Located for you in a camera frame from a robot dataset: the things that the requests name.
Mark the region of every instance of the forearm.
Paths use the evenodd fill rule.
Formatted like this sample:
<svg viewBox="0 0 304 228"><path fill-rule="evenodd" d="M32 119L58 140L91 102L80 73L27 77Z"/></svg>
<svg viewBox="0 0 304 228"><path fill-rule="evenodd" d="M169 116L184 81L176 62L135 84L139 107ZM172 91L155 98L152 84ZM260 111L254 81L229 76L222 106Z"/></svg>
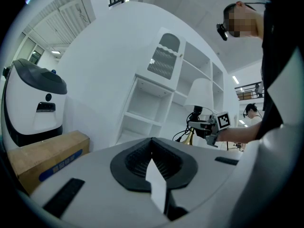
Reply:
<svg viewBox="0 0 304 228"><path fill-rule="evenodd" d="M228 128L219 133L217 141L248 143L255 140L260 126L261 122L246 128Z"/></svg>

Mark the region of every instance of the black shirt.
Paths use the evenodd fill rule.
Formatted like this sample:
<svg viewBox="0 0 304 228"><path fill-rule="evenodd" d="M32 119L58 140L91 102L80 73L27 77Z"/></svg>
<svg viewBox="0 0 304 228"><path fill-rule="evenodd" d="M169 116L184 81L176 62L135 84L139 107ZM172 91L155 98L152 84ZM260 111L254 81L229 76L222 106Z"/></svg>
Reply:
<svg viewBox="0 0 304 228"><path fill-rule="evenodd" d="M267 90L282 72L295 49L296 43L293 33L294 24L289 19L288 14L272 3L266 4L262 44L262 80L265 89L263 111L265 113L256 139L262 138L269 130L277 128L283 123Z"/></svg>

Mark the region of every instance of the person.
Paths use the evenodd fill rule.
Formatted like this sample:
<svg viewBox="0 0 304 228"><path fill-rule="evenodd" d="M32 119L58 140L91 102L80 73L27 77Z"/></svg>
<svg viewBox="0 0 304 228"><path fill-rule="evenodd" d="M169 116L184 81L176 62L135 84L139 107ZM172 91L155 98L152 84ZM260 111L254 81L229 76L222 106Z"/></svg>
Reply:
<svg viewBox="0 0 304 228"><path fill-rule="evenodd" d="M257 97L257 98L262 98L263 95L262 95L261 93L258 92L259 87L260 87L260 86L259 86L258 84L255 85L256 97Z"/></svg>
<svg viewBox="0 0 304 228"><path fill-rule="evenodd" d="M290 36L294 25L283 18L292 13L286 6L267 3L264 14L238 1L224 9L223 26L233 37L260 38L263 49L262 80L264 84L264 117L262 121L246 128L228 128L218 134L217 141L248 143L260 139L271 129L279 127L282 118L267 89L281 73L293 51L297 37Z"/></svg>
<svg viewBox="0 0 304 228"><path fill-rule="evenodd" d="M262 117L257 112L257 107L255 106L255 103L248 104L245 108L246 115L251 119L250 126L253 126L260 121L262 121Z"/></svg>

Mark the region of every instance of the gold lamp base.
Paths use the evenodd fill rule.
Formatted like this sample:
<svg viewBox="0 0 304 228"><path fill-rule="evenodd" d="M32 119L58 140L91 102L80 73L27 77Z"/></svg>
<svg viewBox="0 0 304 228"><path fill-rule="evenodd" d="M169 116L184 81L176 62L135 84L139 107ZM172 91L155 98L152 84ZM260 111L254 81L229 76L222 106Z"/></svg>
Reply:
<svg viewBox="0 0 304 228"><path fill-rule="evenodd" d="M188 137L182 142L183 144L193 145L194 128L190 128L190 133Z"/></svg>

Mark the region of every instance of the white lampshade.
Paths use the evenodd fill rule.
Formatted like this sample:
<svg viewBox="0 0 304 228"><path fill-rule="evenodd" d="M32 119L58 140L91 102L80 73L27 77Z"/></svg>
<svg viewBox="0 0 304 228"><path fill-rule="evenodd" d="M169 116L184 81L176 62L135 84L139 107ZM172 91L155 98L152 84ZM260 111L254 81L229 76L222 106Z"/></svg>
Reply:
<svg viewBox="0 0 304 228"><path fill-rule="evenodd" d="M213 113L213 93L210 80L198 78L193 81L184 107L188 112L193 112L194 106L203 107L202 115Z"/></svg>

